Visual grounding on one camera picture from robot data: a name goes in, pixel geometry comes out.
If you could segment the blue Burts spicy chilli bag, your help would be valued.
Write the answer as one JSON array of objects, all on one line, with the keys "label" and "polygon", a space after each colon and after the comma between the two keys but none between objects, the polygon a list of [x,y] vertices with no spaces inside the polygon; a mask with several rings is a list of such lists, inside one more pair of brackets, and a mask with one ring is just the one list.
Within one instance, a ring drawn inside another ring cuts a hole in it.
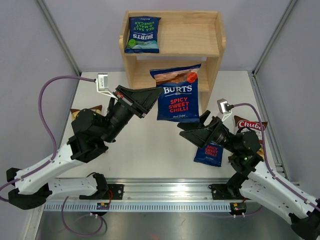
[{"label": "blue Burts spicy chilli bag", "polygon": [[177,123],[198,123],[198,71],[201,64],[152,69],[156,86],[163,89],[157,101],[157,120]]}]

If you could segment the blue Burts sea salt bag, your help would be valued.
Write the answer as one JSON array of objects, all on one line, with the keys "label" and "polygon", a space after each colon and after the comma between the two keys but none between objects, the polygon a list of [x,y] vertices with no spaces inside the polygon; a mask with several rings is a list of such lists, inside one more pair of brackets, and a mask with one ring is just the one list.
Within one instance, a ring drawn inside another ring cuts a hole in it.
[{"label": "blue Burts sea salt bag", "polygon": [[160,52],[158,30],[161,17],[132,16],[129,18],[129,37],[124,52],[127,54]]}]

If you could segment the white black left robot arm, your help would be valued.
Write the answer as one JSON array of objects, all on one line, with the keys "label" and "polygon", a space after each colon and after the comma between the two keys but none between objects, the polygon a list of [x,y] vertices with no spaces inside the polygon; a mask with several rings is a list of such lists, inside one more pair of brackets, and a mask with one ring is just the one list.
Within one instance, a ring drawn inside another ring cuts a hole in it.
[{"label": "white black left robot arm", "polygon": [[133,116],[144,118],[163,92],[161,87],[134,90],[119,85],[109,101],[106,115],[82,109],[71,123],[74,135],[54,154],[31,167],[7,170],[7,180],[14,186],[8,192],[8,202],[30,210],[53,198],[103,199],[109,194],[103,174],[68,179],[58,176],[104,154],[108,150],[105,144],[114,143]]}]

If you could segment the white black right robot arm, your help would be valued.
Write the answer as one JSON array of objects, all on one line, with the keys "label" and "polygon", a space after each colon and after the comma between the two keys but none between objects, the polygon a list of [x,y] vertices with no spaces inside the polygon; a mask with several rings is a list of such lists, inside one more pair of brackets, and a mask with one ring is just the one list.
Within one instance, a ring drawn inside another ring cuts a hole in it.
[{"label": "white black right robot arm", "polygon": [[299,189],[271,168],[258,153],[261,144],[254,131],[233,134],[219,117],[208,125],[206,111],[199,123],[179,123],[180,136],[198,148],[213,143],[231,152],[229,161],[236,173],[226,184],[230,197],[253,200],[276,213],[304,240],[320,238],[320,200]]}]

